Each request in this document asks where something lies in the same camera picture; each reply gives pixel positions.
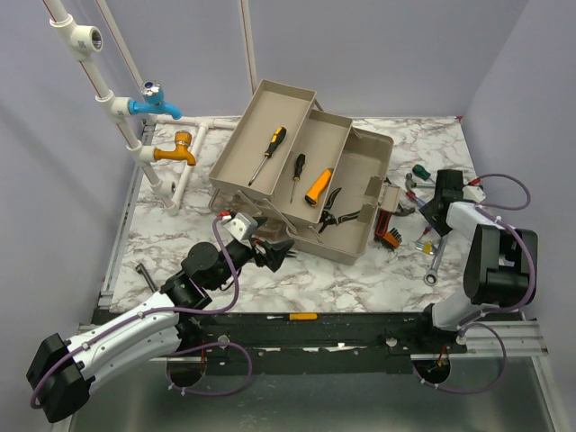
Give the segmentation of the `blue clear tester screwdriver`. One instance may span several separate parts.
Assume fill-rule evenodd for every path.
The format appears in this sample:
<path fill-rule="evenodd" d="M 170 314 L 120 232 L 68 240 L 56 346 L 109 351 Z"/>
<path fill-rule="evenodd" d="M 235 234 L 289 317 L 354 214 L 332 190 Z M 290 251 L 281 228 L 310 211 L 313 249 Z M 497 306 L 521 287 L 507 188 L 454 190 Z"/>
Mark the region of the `blue clear tester screwdriver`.
<path fill-rule="evenodd" d="M 416 242 L 421 241 L 430 231 L 433 230 L 431 225 L 427 225 L 423 230 L 422 234 L 415 240 Z"/>

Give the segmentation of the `red tester screwdriver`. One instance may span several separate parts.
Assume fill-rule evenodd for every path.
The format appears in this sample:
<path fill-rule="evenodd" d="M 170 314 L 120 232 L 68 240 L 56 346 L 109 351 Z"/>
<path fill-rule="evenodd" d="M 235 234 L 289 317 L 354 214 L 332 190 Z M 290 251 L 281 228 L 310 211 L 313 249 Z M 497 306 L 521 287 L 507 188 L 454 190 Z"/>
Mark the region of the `red tester screwdriver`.
<path fill-rule="evenodd" d="M 407 191 L 406 196 L 409 198 L 410 201 L 414 202 L 418 207 L 422 207 L 426 203 L 418 198 L 412 191 Z"/>

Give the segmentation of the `black wire stripper pliers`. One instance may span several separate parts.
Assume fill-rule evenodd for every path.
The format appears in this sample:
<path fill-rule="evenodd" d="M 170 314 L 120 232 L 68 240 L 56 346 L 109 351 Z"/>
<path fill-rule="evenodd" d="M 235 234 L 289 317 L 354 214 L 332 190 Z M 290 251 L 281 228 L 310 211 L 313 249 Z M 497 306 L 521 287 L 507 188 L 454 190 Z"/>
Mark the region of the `black wire stripper pliers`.
<path fill-rule="evenodd" d="M 354 211 L 354 212 L 350 212 L 347 214 L 343 214 L 341 216 L 335 216 L 334 213 L 332 212 L 332 207 L 339 195 L 339 193 L 341 192 L 342 188 L 339 187 L 337 189 L 335 189 L 334 191 L 332 191 L 329 195 L 328 195 L 328 199 L 323 207 L 322 210 L 322 214 L 321 217 L 319 219 L 319 223 L 321 224 L 320 228 L 319 228 L 319 234 L 321 234 L 328 226 L 332 226 L 332 225 L 339 225 L 341 223 L 344 222 L 348 222 L 348 221 L 353 221 L 356 220 L 360 214 L 360 210 L 358 211 Z"/>

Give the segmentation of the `beige toolbox with clear lid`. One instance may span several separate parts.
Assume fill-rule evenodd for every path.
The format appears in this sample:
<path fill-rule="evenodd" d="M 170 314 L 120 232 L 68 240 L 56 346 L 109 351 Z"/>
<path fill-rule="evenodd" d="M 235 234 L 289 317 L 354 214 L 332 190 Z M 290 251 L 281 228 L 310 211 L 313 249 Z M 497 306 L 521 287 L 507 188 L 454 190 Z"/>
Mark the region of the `beige toolbox with clear lid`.
<path fill-rule="evenodd" d="M 283 143 L 248 185 L 279 127 L 287 129 Z M 210 208 L 265 216 L 272 237 L 287 237 L 300 251 L 352 265 L 367 249 L 378 211 L 394 212 L 400 200 L 400 188 L 387 181 L 393 144 L 389 136 L 322 111 L 312 90 L 262 80 L 209 174 L 215 188 Z M 301 153 L 305 166 L 290 202 L 294 162 Z M 333 175 L 312 207 L 305 194 L 327 168 Z M 339 187 L 334 215 L 361 212 L 319 234 L 323 207 Z"/>

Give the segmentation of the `black yellow large screwdriver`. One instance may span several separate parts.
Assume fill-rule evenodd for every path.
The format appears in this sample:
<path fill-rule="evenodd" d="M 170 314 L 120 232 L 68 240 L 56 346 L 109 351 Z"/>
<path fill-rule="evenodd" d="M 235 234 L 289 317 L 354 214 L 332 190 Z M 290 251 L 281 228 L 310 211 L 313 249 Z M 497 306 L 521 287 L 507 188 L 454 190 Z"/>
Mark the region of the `black yellow large screwdriver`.
<path fill-rule="evenodd" d="M 287 129 L 285 127 L 279 127 L 273 134 L 268 147 L 264 153 L 263 156 L 263 160 L 260 163 L 260 165 L 258 166 L 258 168 L 256 169 L 256 172 L 252 175 L 252 177 L 250 178 L 248 185 L 252 185 L 257 176 L 259 175 L 260 171 L 262 170 L 262 168 L 264 167 L 266 161 L 275 153 L 275 151 L 278 149 L 278 147 L 283 143 L 284 138 L 286 136 L 287 133 Z"/>

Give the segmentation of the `steel claw hammer black grip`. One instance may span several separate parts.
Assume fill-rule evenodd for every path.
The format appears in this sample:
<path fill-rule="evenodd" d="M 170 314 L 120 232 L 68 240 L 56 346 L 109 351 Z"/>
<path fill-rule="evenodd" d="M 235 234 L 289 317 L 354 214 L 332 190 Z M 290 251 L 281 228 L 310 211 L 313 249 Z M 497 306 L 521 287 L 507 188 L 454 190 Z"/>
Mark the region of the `steel claw hammer black grip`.
<path fill-rule="evenodd" d="M 408 191 L 413 191 L 414 189 L 430 189 L 433 190 L 436 188 L 434 183 L 422 183 L 417 182 L 412 173 L 407 173 L 405 176 L 405 186 Z"/>

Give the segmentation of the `black yellow small screwdriver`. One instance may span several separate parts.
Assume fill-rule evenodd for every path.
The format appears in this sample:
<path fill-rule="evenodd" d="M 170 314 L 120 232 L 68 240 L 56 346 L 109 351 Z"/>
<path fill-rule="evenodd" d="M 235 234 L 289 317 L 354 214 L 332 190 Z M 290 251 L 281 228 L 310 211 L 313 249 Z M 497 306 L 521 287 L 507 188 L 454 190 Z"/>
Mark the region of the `black yellow small screwdriver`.
<path fill-rule="evenodd" d="M 300 181 L 300 177 L 302 175 L 302 171 L 303 171 L 304 166 L 305 166 L 305 161 L 306 161 L 306 155 L 303 153 L 299 154 L 298 157 L 295 159 L 293 176 L 292 176 L 292 192 L 291 192 L 291 197 L 290 197 L 290 203 L 293 202 L 293 197 L 295 195 L 296 186 L 297 186 L 298 182 Z"/>

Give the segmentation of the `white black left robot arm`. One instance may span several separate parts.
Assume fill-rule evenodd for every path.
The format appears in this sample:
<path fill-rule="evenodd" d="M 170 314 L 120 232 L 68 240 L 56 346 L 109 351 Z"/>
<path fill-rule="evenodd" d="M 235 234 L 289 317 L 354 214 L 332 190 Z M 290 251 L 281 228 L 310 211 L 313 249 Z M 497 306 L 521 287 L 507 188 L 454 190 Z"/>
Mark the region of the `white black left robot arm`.
<path fill-rule="evenodd" d="M 177 273 L 115 319 L 73 337 L 54 333 L 44 338 L 26 373 L 31 408 L 57 423 L 127 367 L 157 356 L 192 354 L 200 335 L 187 320 L 230 311 L 239 299 L 239 275 L 245 264 L 275 272 L 292 255 L 293 241 L 271 243 L 256 237 L 265 222 L 264 217 L 243 212 L 221 213 L 212 230 L 225 228 L 232 236 L 230 243 L 217 238 L 214 243 L 193 245 Z"/>

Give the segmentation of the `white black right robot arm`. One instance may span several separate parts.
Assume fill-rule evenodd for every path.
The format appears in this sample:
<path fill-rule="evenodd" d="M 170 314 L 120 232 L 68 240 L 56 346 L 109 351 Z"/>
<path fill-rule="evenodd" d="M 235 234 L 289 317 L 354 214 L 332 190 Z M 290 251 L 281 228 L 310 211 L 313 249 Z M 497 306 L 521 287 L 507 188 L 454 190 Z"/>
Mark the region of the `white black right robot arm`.
<path fill-rule="evenodd" d="M 442 240 L 456 231 L 470 241 L 462 287 L 445 300 L 429 304 L 422 313 L 426 323 L 414 330 L 415 344 L 424 352 L 443 346 L 446 332 L 462 334 L 490 313 L 520 311 L 536 296 L 537 234 L 488 212 L 489 208 L 523 210 L 531 203 L 531 194 L 515 177 L 498 177 L 519 185 L 526 201 L 519 206 L 487 203 L 480 187 L 482 175 L 466 183 L 462 171 L 441 169 L 433 198 L 420 208 Z"/>

